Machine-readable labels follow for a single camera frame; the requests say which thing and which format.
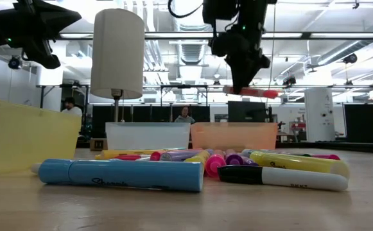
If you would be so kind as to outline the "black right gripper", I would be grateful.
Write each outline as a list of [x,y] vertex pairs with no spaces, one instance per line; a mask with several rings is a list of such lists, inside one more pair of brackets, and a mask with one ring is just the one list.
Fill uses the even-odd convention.
[[270,66],[270,59],[260,46],[264,32],[262,22],[240,22],[224,33],[228,45],[225,61],[231,68],[234,94],[240,94],[243,87],[248,87],[260,69]]

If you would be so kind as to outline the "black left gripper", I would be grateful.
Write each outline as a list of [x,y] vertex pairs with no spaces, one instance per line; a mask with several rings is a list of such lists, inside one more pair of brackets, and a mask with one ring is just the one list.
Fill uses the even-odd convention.
[[46,69],[60,67],[49,42],[82,16],[72,10],[57,7],[44,0],[16,0],[13,7],[0,11],[0,30],[12,47],[22,46],[22,58]]

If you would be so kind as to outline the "red Expo marker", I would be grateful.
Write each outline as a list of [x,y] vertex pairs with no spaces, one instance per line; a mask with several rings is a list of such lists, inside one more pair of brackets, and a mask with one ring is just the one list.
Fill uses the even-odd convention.
[[270,98],[275,99],[279,96],[279,93],[275,90],[262,90],[262,89],[254,89],[250,87],[243,87],[238,93],[234,92],[233,87],[224,86],[223,92],[226,94],[235,94],[240,96],[252,96],[252,97],[259,97],[259,98]]

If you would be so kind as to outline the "yellow Sharpie highlighter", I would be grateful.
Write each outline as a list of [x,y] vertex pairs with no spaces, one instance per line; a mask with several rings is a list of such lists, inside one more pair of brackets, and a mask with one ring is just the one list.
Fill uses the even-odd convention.
[[266,153],[261,151],[253,151],[249,158],[263,167],[331,173],[344,176],[347,179],[350,178],[349,167],[342,160]]
[[205,167],[205,163],[207,162],[210,156],[211,154],[208,151],[202,150],[201,152],[197,153],[195,156],[185,159],[184,162],[199,162],[201,163],[202,167]]

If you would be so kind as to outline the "pink highlighter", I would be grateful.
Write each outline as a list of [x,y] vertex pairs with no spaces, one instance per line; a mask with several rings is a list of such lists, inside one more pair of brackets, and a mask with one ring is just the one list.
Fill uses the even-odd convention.
[[205,171],[209,177],[218,178],[218,168],[226,165],[224,155],[214,153],[205,163]]

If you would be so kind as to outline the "purple highlighter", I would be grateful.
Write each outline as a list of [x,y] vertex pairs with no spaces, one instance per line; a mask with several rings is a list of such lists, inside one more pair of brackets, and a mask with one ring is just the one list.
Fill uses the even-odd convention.
[[200,150],[180,150],[164,152],[160,155],[160,161],[181,162],[198,154]]

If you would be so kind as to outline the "black cap fine marker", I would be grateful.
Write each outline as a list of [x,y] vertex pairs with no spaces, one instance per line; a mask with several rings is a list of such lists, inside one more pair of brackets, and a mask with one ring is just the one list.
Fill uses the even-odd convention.
[[260,166],[222,166],[218,168],[222,182],[253,185],[277,185],[302,189],[344,191],[349,181],[344,176],[292,169]]

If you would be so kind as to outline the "red cap fine marker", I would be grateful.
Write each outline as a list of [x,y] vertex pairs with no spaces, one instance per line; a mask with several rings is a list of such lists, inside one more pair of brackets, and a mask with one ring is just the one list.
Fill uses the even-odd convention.
[[149,155],[120,155],[120,156],[114,157],[114,159],[130,160],[130,161],[135,161],[135,160],[149,161],[150,156]]

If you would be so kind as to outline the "light blue Sharpie highlighter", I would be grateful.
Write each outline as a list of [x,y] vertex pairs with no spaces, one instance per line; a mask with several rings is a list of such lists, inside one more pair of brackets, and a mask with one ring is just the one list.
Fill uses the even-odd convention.
[[47,159],[37,174],[45,184],[200,192],[204,169],[199,162]]

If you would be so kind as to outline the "black monitor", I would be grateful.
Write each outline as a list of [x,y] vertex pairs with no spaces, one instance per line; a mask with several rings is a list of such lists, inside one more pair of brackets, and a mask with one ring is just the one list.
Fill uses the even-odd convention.
[[266,119],[266,105],[260,102],[229,101],[228,122],[263,123]]

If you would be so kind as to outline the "orange translucent plastic bin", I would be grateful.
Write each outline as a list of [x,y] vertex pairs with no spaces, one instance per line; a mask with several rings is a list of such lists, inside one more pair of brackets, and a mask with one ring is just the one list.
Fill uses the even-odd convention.
[[277,123],[195,123],[191,125],[193,148],[242,151],[274,150]]

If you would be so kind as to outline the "white cylinder lamp, wooden base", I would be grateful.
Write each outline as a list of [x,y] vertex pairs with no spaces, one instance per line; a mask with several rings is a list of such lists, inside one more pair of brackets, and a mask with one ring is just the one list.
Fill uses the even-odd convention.
[[90,93],[115,102],[115,121],[105,125],[110,150],[134,150],[119,101],[143,96],[144,21],[134,12],[105,9],[94,21]]

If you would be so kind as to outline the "person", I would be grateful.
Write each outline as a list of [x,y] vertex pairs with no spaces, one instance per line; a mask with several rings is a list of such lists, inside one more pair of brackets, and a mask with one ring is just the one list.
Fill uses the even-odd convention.
[[82,116],[82,110],[75,105],[75,100],[73,97],[67,97],[64,100],[65,108],[62,110],[62,113],[71,114],[75,116]]
[[189,116],[189,108],[183,107],[181,114],[175,119],[175,123],[189,123],[193,124],[195,123],[195,120]]

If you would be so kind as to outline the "black overhead beam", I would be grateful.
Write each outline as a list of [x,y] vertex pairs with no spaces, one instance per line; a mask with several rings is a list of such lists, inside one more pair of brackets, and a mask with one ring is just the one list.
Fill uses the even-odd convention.
[[[208,40],[212,32],[146,32],[146,40]],[[373,40],[373,32],[266,32],[263,40]]]

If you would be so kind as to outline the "white column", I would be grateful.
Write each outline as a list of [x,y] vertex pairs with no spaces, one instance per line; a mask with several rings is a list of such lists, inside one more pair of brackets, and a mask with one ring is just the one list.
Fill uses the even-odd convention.
[[305,91],[306,135],[308,142],[335,140],[333,95],[330,88]]

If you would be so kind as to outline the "black partition panel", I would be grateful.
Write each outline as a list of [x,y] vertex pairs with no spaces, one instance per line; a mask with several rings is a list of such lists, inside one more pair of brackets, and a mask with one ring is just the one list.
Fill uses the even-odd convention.
[[[124,106],[124,117],[119,115],[119,120],[125,122],[173,122],[182,112],[184,106]],[[209,106],[188,106],[189,116],[196,122],[210,121]],[[113,106],[93,106],[92,108],[92,138],[105,138],[105,123],[114,122]]]
[[344,106],[347,142],[373,143],[373,104]]

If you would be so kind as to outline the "yellow translucent plastic bin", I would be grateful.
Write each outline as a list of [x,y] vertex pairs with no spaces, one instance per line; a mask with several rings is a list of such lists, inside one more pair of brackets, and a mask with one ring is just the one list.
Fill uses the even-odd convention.
[[0,174],[73,158],[80,128],[76,115],[0,101]]

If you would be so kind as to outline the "clear translucent plastic bin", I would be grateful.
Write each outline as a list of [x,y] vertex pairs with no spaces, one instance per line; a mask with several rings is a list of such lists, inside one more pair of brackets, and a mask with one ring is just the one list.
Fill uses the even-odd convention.
[[188,148],[189,123],[105,123],[110,150],[164,150]]

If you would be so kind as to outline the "black metal table frame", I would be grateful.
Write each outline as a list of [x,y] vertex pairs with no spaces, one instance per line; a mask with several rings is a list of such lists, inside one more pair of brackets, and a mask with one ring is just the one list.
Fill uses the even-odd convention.
[[[111,144],[106,139],[91,139],[89,142],[77,142],[77,148],[89,148],[95,151],[101,150],[161,150],[161,149],[188,149],[192,143],[183,144]],[[275,143],[275,149],[325,149],[373,153],[372,143],[356,142],[292,142]]]

